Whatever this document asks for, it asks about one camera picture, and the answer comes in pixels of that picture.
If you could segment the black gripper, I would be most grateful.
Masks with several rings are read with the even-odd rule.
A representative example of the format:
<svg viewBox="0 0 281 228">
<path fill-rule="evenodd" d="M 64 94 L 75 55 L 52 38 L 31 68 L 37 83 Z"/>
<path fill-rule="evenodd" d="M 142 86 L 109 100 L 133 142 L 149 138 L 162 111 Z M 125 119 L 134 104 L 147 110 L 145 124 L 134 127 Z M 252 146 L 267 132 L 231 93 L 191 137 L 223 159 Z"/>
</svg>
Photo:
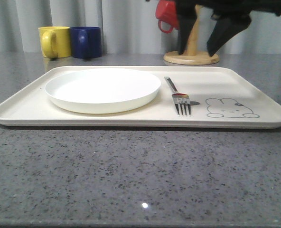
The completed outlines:
<svg viewBox="0 0 281 228">
<path fill-rule="evenodd" d="M 183 54 L 191 30 L 196 22 L 196 5 L 210 8 L 216 22 L 207 41 L 209 56 L 213 56 L 227 41 L 247 29 L 251 23 L 249 13 L 262 11 L 281 15 L 281 0 L 174 0 L 176 4 L 179 32 L 178 53 Z"/>
</svg>

